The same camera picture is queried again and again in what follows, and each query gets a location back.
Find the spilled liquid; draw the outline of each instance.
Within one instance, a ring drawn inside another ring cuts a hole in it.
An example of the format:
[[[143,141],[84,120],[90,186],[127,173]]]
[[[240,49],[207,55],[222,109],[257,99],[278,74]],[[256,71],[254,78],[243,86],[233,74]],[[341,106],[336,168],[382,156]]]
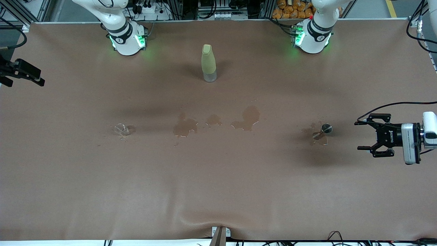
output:
[[[316,123],[312,123],[310,125],[310,128],[302,129],[302,132],[308,135],[310,139],[310,145],[328,145],[328,139],[326,138],[326,134],[320,129],[322,127],[322,122],[319,122],[319,124],[320,126],[317,127]]]
[[[206,119],[205,124],[208,125],[209,128],[213,125],[221,126],[222,122],[220,121],[220,117],[218,117],[216,114],[211,115]]]
[[[197,121],[194,119],[185,119],[185,113],[181,113],[178,117],[178,122],[173,128],[173,134],[176,137],[188,137],[190,132],[197,133]]]
[[[126,126],[125,124],[119,123],[114,126],[113,132],[122,137],[126,137],[136,132],[136,128],[135,126]]]
[[[244,131],[251,131],[252,126],[260,120],[260,111],[255,106],[249,106],[243,111],[243,121],[234,121],[231,126],[234,129],[242,128]]]

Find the cable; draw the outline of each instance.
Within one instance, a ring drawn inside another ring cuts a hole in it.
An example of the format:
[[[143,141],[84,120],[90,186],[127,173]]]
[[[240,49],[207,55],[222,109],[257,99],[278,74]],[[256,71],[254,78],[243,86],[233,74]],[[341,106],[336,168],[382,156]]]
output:
[[[100,1],[100,0],[97,0],[97,1],[99,1],[99,3],[101,4],[101,5],[103,5],[104,7],[106,7],[106,8],[112,8],[112,7],[114,7],[114,1],[113,0],[111,0],[111,5],[110,6],[106,6],[104,3],[102,3],[102,1]]]
[[[150,37],[152,35],[153,27],[155,26],[156,20],[153,21],[152,27],[150,28],[150,32],[147,34],[147,37]]]
[[[434,150],[434,149],[429,149],[429,150],[427,150],[427,151],[421,152],[420,154],[423,155],[423,154],[426,154],[426,153],[428,153],[428,152],[430,152],[430,151],[433,151],[433,150]]]
[[[103,243],[103,246],[106,246],[106,241],[108,241],[108,246],[112,245],[113,240],[105,240],[105,242]]]
[[[0,8],[0,17],[3,17],[5,14],[6,14],[6,9],[1,7]]]
[[[343,242],[336,243],[336,244],[332,244],[332,246],[338,246],[338,245],[343,245],[343,246],[352,246],[352,245],[350,245],[350,244],[343,243]]]
[[[422,15],[424,15],[426,12],[428,12],[429,9],[427,9],[425,12],[423,12],[423,8],[426,7],[427,5],[428,5],[428,3],[425,3],[425,0],[421,0],[419,5],[417,6],[416,10],[414,11],[413,15],[411,16],[410,20],[408,21],[408,25],[407,25],[407,28],[406,28],[406,33],[407,33],[407,35],[410,38],[417,40],[417,42],[419,43],[419,45],[420,45],[420,47],[422,49],[424,49],[424,50],[426,50],[427,52],[430,52],[430,53],[437,53],[436,51],[432,51],[432,50],[427,49],[426,47],[424,47],[420,43],[420,41],[424,41],[424,42],[430,42],[430,43],[437,44],[436,41],[433,41],[433,40],[430,40],[430,39],[423,39],[423,38],[419,38],[419,37],[414,37],[409,32],[409,27],[411,26],[411,23],[412,23],[413,19],[419,14],[418,20],[422,21]]]
[[[334,236],[334,234],[338,234],[338,236],[340,237],[340,240],[343,241],[343,237],[341,236],[341,233],[339,231],[332,231],[332,232],[330,232],[330,236],[328,237],[327,240],[331,239],[332,236]]]
[[[180,20],[180,17],[184,17],[183,15],[180,15],[180,14],[176,14],[176,13],[174,13],[173,10],[171,10],[171,8],[167,7],[167,5],[164,4],[164,6],[165,6],[165,8],[168,9],[168,11],[170,11],[173,15],[177,16],[177,18],[178,18],[179,20]]]
[[[132,19],[132,15],[131,15],[131,11],[129,10],[128,7],[126,7],[126,9],[128,10],[129,18],[133,21],[133,19]]]
[[[389,104],[385,104],[382,106],[379,106],[375,109],[370,110],[369,112],[365,113],[364,115],[361,115],[360,117],[357,118],[357,122],[361,122],[361,123],[365,123],[365,121],[362,121],[361,119],[364,118],[366,115],[378,110],[378,109],[382,109],[388,106],[393,106],[393,105],[399,105],[399,104],[420,104],[420,105],[430,105],[430,104],[437,104],[437,101],[434,102],[394,102],[394,103],[389,103]],[[383,123],[379,123],[379,122],[375,122],[378,125],[384,125]]]
[[[6,24],[10,25],[10,26],[13,27],[15,30],[19,31],[19,32],[21,33],[21,35],[23,35],[23,38],[24,38],[24,40],[23,40],[21,43],[17,44],[17,45],[11,45],[11,46],[7,46],[7,47],[1,47],[0,49],[16,49],[16,48],[19,48],[19,47],[23,46],[23,45],[27,42],[27,36],[24,34],[24,32],[23,32],[20,28],[18,28],[18,27],[16,27],[16,26],[12,25],[12,23],[10,23],[9,21],[3,19],[3,17],[0,17],[0,20],[4,21]]]
[[[286,34],[288,34],[288,35],[290,35],[290,36],[297,36],[297,34],[289,33],[287,30],[284,29],[284,28],[291,28],[291,27],[292,27],[291,25],[281,24],[281,23],[279,23],[278,20],[274,20],[274,19],[272,19],[272,18],[270,18],[270,17],[263,17],[263,18],[261,18],[261,19],[270,20],[270,21],[273,22],[275,25],[279,26],[283,32],[285,32]]]
[[[198,19],[208,19],[208,18],[212,17],[215,14],[215,11],[217,10],[217,3],[216,3],[215,0],[211,0],[211,1],[212,1],[211,12],[206,17],[198,16]]]

